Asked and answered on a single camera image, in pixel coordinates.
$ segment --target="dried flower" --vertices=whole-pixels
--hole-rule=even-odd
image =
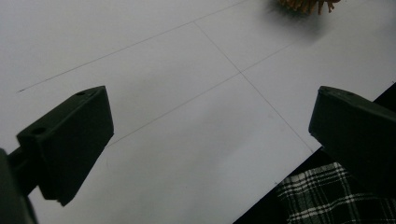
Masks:
[[[334,9],[333,3],[337,3],[340,0],[278,0],[282,6],[286,8],[290,8],[294,11],[300,11],[303,13],[311,14],[315,5],[318,2],[318,14],[321,14],[321,10],[323,8],[324,3],[327,3],[327,7],[329,8],[329,13]]]

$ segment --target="plaid fabric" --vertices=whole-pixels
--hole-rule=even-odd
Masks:
[[[337,162],[284,179],[276,189],[289,223],[396,223],[396,200],[363,189]]]

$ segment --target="table surface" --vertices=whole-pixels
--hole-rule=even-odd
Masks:
[[[32,192],[39,222],[232,223],[319,147],[308,124],[320,86],[374,100],[396,81],[395,9],[2,0],[0,147],[106,85],[115,135],[69,205]]]

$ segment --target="black and white plaid cloth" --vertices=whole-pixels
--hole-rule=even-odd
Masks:
[[[396,200],[375,197],[337,162],[287,177],[276,193],[292,224],[396,223]]]

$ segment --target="black object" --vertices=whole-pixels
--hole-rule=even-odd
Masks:
[[[393,84],[378,98],[374,103],[381,105],[396,113],[396,84]],[[318,149],[312,156],[304,161],[297,169],[290,175],[297,175],[307,170],[317,168],[322,165],[330,164],[335,160],[323,151],[323,147]],[[256,204],[254,204],[244,215],[235,221],[235,224],[259,224],[259,223],[273,223],[283,224],[286,222],[286,214],[283,213],[283,207],[276,197],[276,189],[271,190],[264,197],[262,197]]]
[[[17,135],[21,146],[7,160],[0,150],[0,212],[11,207],[33,214],[26,196],[37,185],[45,199],[67,205],[113,134],[104,86],[81,91],[52,109]],[[2,223],[6,215],[1,214]]]
[[[396,113],[352,92],[320,87],[309,132],[363,187],[396,196]]]

